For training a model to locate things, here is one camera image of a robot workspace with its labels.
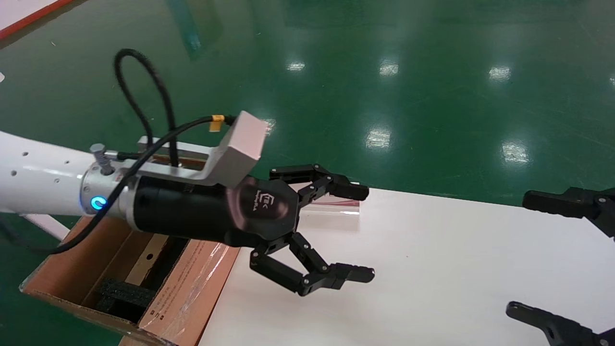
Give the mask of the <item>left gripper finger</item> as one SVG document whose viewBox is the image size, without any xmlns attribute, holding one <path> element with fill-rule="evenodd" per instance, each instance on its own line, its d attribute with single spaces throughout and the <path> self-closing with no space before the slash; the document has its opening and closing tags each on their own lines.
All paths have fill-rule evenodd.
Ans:
<svg viewBox="0 0 615 346">
<path fill-rule="evenodd" d="M 352 183 L 320 164 L 283 166 L 270 170 L 270 180 L 281 180 L 298 195 L 299 208 L 313 212 L 358 212 L 369 187 Z"/>
</svg>

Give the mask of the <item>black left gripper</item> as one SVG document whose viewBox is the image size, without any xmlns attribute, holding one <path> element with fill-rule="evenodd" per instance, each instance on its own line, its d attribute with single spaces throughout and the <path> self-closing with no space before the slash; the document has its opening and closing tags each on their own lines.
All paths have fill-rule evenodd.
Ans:
<svg viewBox="0 0 615 346">
<path fill-rule="evenodd" d="M 255 248 L 250 268 L 301 297 L 317 289 L 340 290 L 347 281 L 369 283 L 375 269 L 328 264 L 310 243 L 294 233 L 299 195 L 281 180 L 248 176 L 236 187 L 204 186 L 141 177 L 132 216 L 137 230 L 199 239 L 231 247 Z M 271 258 L 288 248 L 306 274 Z"/>
</svg>

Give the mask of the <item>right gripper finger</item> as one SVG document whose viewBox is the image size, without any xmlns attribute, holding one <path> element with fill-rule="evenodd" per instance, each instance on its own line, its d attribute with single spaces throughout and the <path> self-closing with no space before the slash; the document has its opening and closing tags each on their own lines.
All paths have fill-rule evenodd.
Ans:
<svg viewBox="0 0 615 346">
<path fill-rule="evenodd" d="M 506 315 L 514 320 L 540 329 L 550 346 L 613 346 L 615 329 L 594 333 L 574 320 L 522 304 L 509 302 Z"/>
<path fill-rule="evenodd" d="M 530 190 L 523 208 L 567 218 L 586 218 L 608 238 L 615 236 L 615 189 L 595 191 L 569 188 L 562 194 Z"/>
</svg>

